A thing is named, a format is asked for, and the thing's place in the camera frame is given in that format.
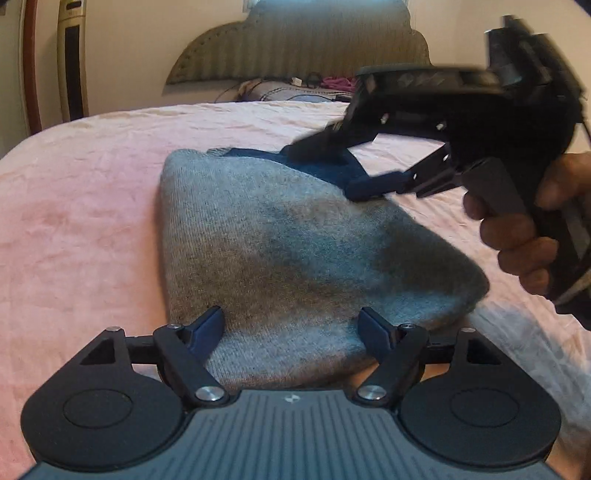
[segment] finger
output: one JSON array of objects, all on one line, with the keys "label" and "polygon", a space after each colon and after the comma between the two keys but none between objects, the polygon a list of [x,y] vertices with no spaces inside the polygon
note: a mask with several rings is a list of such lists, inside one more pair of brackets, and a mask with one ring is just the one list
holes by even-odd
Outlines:
[{"label": "finger", "polygon": [[485,218],[480,225],[480,238],[495,250],[510,250],[535,237],[534,221],[520,213]]},{"label": "finger", "polygon": [[567,200],[591,190],[591,153],[566,154],[549,166],[535,204],[556,210]]},{"label": "finger", "polygon": [[511,275],[525,275],[547,267],[556,259],[558,242],[543,236],[512,250],[499,252],[499,267]]},{"label": "finger", "polygon": [[532,295],[546,295],[550,285],[550,274],[545,268],[534,270],[519,277],[521,286]]},{"label": "finger", "polygon": [[480,198],[467,192],[464,195],[464,211],[472,220],[482,220],[488,214],[486,205]]}]

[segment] metal screw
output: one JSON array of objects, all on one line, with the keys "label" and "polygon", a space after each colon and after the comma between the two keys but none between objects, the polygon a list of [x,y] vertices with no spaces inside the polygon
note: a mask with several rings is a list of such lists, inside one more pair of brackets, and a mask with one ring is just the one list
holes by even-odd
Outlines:
[{"label": "metal screw", "polygon": [[208,385],[195,392],[195,396],[202,401],[218,401],[226,394],[223,388]]},{"label": "metal screw", "polygon": [[365,385],[357,390],[357,395],[365,400],[380,400],[386,396],[386,391],[379,385]]}]

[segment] wooden door frame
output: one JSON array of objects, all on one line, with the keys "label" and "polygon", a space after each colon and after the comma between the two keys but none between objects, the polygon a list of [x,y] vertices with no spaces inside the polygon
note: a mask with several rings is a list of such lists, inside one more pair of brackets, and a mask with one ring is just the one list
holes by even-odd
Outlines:
[{"label": "wooden door frame", "polygon": [[37,22],[37,0],[24,0],[22,23],[22,86],[25,95],[27,123],[31,135],[42,130],[41,115],[37,99],[35,76],[35,25]]}]

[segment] pillow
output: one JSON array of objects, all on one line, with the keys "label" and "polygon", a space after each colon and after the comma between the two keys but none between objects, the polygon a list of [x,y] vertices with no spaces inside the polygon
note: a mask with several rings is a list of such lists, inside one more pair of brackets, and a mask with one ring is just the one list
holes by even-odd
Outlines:
[{"label": "pillow", "polygon": [[295,102],[334,102],[350,101],[352,94],[341,90],[326,88],[297,87],[286,82],[273,80],[250,80],[240,85],[238,97],[243,102],[275,102],[292,100]]},{"label": "pillow", "polygon": [[226,333],[207,368],[231,391],[320,386],[366,368],[364,306],[432,329],[487,292],[476,264],[395,203],[345,199],[330,182],[358,175],[352,155],[328,163],[337,174],[309,174],[246,153],[179,150],[161,176],[168,315],[188,324],[222,307]]}]

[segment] tall speaker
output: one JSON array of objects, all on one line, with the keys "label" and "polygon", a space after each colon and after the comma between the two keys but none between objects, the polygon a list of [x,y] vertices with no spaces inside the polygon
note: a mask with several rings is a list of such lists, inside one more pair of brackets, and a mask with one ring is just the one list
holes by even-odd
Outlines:
[{"label": "tall speaker", "polygon": [[64,122],[88,116],[85,66],[86,1],[60,0],[57,72]]}]

